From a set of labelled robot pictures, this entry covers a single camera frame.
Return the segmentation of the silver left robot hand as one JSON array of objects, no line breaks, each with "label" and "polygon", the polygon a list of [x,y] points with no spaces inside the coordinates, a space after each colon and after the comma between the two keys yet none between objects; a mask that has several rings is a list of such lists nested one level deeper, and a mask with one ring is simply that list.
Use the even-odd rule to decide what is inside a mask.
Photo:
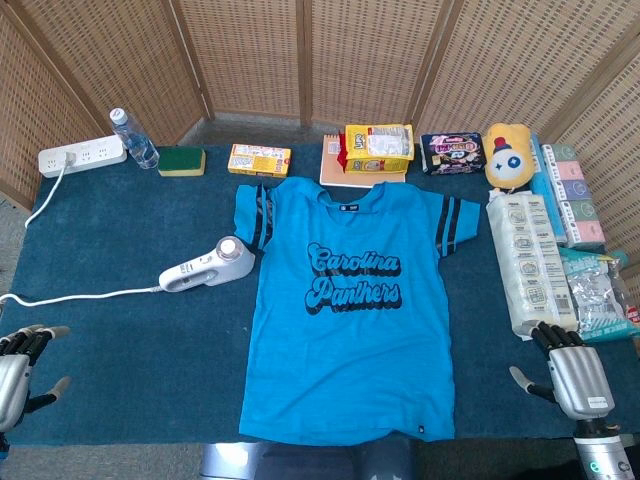
[{"label": "silver left robot hand", "polygon": [[62,377],[45,394],[32,397],[32,370],[49,342],[70,333],[67,326],[31,325],[1,338],[1,434],[11,431],[26,415],[58,401],[71,378]]}]

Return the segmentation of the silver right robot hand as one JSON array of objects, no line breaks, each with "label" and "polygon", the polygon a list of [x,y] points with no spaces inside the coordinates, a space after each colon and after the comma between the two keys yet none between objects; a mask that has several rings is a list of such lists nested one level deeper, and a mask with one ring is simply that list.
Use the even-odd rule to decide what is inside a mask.
[{"label": "silver right robot hand", "polygon": [[545,356],[552,385],[544,387],[524,375],[516,366],[509,372],[527,394],[557,404],[575,421],[606,417],[615,402],[595,348],[584,343],[575,331],[542,321],[526,321],[516,332],[534,340]]}]

